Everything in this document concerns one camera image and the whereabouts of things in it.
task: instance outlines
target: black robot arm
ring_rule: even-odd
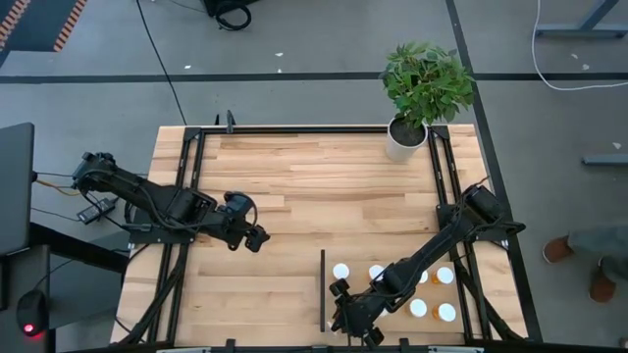
[[[181,236],[204,232],[227,242],[236,250],[241,241],[253,252],[270,238],[257,223],[257,209],[253,200],[241,192],[226,192],[225,205],[202,192],[174,185],[158,185],[116,165],[109,153],[84,153],[82,163],[73,173],[73,188],[85,194],[88,191],[112,192],[147,212],[159,227]],[[246,214],[253,208],[253,224]]]
[[[421,274],[451,247],[462,240],[475,240],[480,232],[495,227],[503,227],[509,233],[525,228],[522,224],[503,222],[504,214],[486,187],[472,185],[466,189],[447,226],[411,257],[388,265],[363,293],[349,294],[345,279],[330,285],[337,307],[332,330],[363,338],[371,349],[379,345],[384,335],[374,327],[375,320],[384,309],[394,313],[405,304],[414,295]]]

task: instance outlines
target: gray floor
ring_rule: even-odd
[[[179,1],[200,8],[197,0]],[[167,0],[141,2],[171,74],[378,71],[398,42],[455,46],[444,1],[263,0],[251,6],[251,27],[236,33],[218,30],[202,14]],[[542,22],[574,23],[594,2],[544,0]],[[477,73],[533,72],[535,5],[456,1]],[[619,4],[607,21],[628,23],[627,5]],[[546,72],[628,72],[627,48],[626,39],[543,39],[537,51]],[[13,52],[0,69],[0,76],[159,74],[132,0],[90,0],[62,53]],[[481,81],[479,87],[514,216],[528,225],[520,241],[545,340],[616,345],[628,335],[626,285],[620,284],[611,303],[595,304],[587,297],[594,257],[550,267],[540,250],[572,228],[628,221],[626,172],[580,164],[585,153],[617,152],[613,142],[622,145],[618,152],[628,148],[623,102],[628,87],[556,92],[537,81]],[[191,124],[212,124],[227,109],[239,124],[384,123],[394,111],[376,80],[197,82],[175,88]],[[35,168],[55,173],[70,173],[82,152],[101,150],[145,172],[158,126],[181,123],[166,83],[5,84],[0,107],[0,126],[35,123]],[[465,113],[457,122],[472,123],[475,117]],[[33,205],[65,215],[86,207],[39,186]],[[106,224],[33,218],[83,239],[115,231]],[[112,325],[113,313],[105,313],[60,329],[59,351],[103,346]]]

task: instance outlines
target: green leaves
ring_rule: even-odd
[[[399,110],[398,116],[417,128],[438,120],[451,122],[473,104],[473,77],[455,57],[457,50],[445,51],[429,43],[398,45],[388,56],[380,75],[385,90]]]

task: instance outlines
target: wooden table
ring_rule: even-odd
[[[183,131],[183,126],[160,128],[152,181],[174,183]],[[482,153],[473,126],[449,126],[449,132],[464,189],[486,175]],[[346,344],[344,335],[319,331],[320,250],[331,262],[389,263],[411,255],[438,231],[439,200],[427,145],[407,164],[394,164],[385,156],[385,139],[378,133],[210,135],[198,188],[221,201],[225,191],[246,192],[259,207],[259,224],[272,237],[252,254],[243,246],[232,252],[220,240],[198,236],[187,261],[177,346],[224,346],[227,338],[235,338],[238,346]],[[188,156],[187,183],[194,151]],[[440,144],[439,152],[444,161]],[[445,185],[451,194],[446,173]],[[132,326],[154,296],[162,247],[149,246],[129,265],[118,310],[125,325]],[[486,297],[525,336],[505,251],[487,242],[477,242],[475,251]],[[356,285],[351,291],[364,289]],[[467,301],[478,333],[468,293]],[[167,301],[160,339],[169,311]],[[112,341],[125,335],[116,326]],[[411,344],[463,342],[459,330],[385,335],[384,344],[398,344],[401,337]]]

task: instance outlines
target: person's foot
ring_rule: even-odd
[[[567,244],[567,238],[565,235],[560,238],[550,240],[546,246],[543,247],[543,258],[549,264],[555,264],[573,254],[573,250]]]
[[[589,288],[589,297],[598,303],[607,303],[615,294],[615,287],[617,285],[615,282],[608,279],[602,271],[602,261],[603,258],[598,262],[598,268],[593,275],[591,287]]]

